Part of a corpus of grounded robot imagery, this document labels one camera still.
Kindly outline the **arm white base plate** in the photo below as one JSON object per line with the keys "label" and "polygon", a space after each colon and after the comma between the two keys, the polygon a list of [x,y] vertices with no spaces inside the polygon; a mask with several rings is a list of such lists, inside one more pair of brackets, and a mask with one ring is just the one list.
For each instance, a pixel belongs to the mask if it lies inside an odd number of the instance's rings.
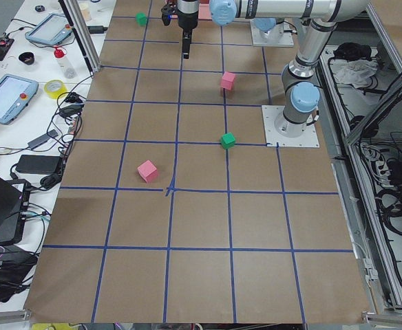
{"label": "arm white base plate", "polygon": [[284,106],[262,105],[262,119],[268,147],[319,148],[311,113],[305,123],[293,124],[284,117]]}
{"label": "arm white base plate", "polygon": [[293,32],[284,19],[256,18],[250,21],[253,46],[293,47]]}

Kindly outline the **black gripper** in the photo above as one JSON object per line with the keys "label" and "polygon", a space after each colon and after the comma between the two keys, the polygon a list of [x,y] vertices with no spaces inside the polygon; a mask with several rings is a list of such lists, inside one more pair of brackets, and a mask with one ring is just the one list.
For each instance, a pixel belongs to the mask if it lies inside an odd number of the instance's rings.
{"label": "black gripper", "polygon": [[176,14],[178,25],[182,31],[182,57],[189,59],[192,41],[192,30],[198,25],[198,0],[177,0]]}

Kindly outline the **green cube near arm base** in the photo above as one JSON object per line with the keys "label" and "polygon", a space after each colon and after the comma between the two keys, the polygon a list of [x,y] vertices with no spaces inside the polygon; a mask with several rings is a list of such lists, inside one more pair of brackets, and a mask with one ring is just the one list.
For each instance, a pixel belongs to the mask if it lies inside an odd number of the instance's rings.
{"label": "green cube near arm base", "polygon": [[235,146],[235,136],[231,132],[225,133],[221,136],[220,143],[224,150],[228,150],[229,148]]}

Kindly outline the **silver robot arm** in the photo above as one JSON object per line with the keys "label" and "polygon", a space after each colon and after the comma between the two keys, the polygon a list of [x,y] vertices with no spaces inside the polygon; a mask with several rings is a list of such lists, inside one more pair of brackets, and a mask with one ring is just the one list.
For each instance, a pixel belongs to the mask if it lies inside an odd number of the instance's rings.
{"label": "silver robot arm", "polygon": [[255,18],[255,27],[260,31],[262,38],[274,38],[283,33],[284,20],[279,18]]}
{"label": "silver robot arm", "polygon": [[332,31],[341,21],[361,13],[368,1],[210,1],[212,20],[228,25],[236,18],[310,19],[297,55],[284,70],[282,82],[286,105],[275,121],[280,133],[302,132],[309,115],[320,99],[317,88],[309,82]]}

